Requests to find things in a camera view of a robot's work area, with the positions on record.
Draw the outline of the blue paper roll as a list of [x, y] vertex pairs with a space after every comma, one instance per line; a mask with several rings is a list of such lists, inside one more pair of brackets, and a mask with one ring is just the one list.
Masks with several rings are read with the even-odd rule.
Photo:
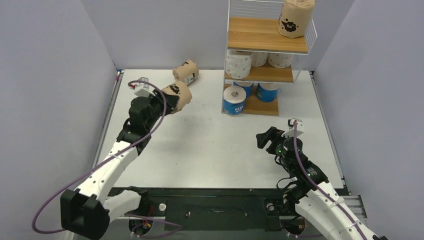
[[223, 91], [222, 109], [229, 115], [241, 114], [246, 105], [246, 91], [238, 86], [231, 85]]
[[246, 81], [234, 81], [233, 82], [234, 86], [239, 86], [241, 88], [243, 88], [246, 92], [246, 98], [249, 98], [252, 94], [252, 90], [254, 87], [254, 83], [253, 82], [246, 82]]
[[265, 103], [273, 102], [279, 93], [280, 85], [277, 83], [259, 82], [256, 87], [257, 98]]

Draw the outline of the floral white paper roll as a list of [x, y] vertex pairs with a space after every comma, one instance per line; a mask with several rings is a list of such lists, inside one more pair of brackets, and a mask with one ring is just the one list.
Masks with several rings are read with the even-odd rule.
[[233, 79], [243, 79], [250, 73], [253, 52], [231, 50], [226, 51], [225, 73]]
[[268, 53], [267, 52], [253, 52], [252, 53], [252, 61], [251, 66], [252, 67], [261, 67], [265, 63], [267, 63], [268, 60]]
[[267, 62], [274, 68], [283, 69], [291, 66], [294, 55], [288, 53], [269, 53]]

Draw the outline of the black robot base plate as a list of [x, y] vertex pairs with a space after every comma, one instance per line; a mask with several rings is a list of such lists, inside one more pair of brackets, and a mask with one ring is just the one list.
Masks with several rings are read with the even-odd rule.
[[145, 188], [139, 206], [130, 214], [163, 217], [185, 231], [266, 232], [290, 230], [301, 233], [306, 221], [294, 207], [283, 201], [283, 190], [276, 188]]

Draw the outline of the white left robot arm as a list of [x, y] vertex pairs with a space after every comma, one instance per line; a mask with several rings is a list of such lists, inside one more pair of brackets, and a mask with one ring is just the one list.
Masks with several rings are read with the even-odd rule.
[[143, 215], [149, 210], [148, 199], [137, 189], [124, 190], [112, 198], [108, 198], [108, 194], [129, 164], [146, 148], [164, 116], [177, 108], [179, 99], [178, 95], [155, 90], [131, 101], [129, 117], [107, 157], [76, 189], [67, 189], [61, 194], [63, 229], [99, 240], [115, 219], [129, 211]]

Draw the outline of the brown paper roll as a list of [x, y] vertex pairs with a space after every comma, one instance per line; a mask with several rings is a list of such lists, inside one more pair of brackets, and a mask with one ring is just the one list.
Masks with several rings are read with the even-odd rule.
[[184, 61], [178, 67], [174, 68], [172, 70], [172, 74], [176, 81], [180, 81], [186, 85], [189, 85], [199, 78], [200, 71], [198, 65], [189, 59]]
[[315, 0], [284, 0], [278, 19], [279, 34], [290, 39], [302, 37], [315, 5]]
[[193, 98], [188, 86], [182, 81], [175, 81], [161, 90], [166, 99], [166, 114], [175, 114], [189, 104]]

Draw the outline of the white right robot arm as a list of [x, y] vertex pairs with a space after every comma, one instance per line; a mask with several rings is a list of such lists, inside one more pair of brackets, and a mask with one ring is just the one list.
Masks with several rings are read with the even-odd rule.
[[348, 207], [325, 173], [303, 153], [300, 131], [270, 127], [256, 137], [257, 147], [274, 156], [288, 174], [292, 187], [285, 187], [282, 207], [311, 223], [328, 240], [385, 240], [369, 229]]

